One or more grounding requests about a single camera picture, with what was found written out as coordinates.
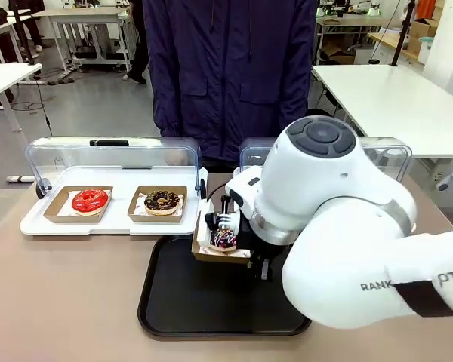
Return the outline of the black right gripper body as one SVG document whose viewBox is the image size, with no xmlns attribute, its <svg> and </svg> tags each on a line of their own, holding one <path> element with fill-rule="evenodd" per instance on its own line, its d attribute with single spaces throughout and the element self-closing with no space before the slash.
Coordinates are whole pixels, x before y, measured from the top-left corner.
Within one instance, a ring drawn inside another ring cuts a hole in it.
<svg viewBox="0 0 453 362">
<path fill-rule="evenodd" d="M 258 237 L 252 228 L 249 221 L 241 216 L 239 233 L 236 236 L 236 246 L 238 249 L 250 250 L 253 260 L 264 259 L 273 260 L 284 252 L 286 246 L 270 244 Z"/>
</svg>

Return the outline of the person's right hand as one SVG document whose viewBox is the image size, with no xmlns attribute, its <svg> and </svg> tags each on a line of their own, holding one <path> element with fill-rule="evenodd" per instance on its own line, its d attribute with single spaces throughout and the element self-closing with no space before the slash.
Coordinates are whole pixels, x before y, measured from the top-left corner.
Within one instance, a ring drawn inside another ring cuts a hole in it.
<svg viewBox="0 0 453 362">
<path fill-rule="evenodd" d="M 165 162 L 169 166 L 186 166 L 188 165 L 188 155 L 182 149 L 169 149 L 165 153 Z"/>
</svg>

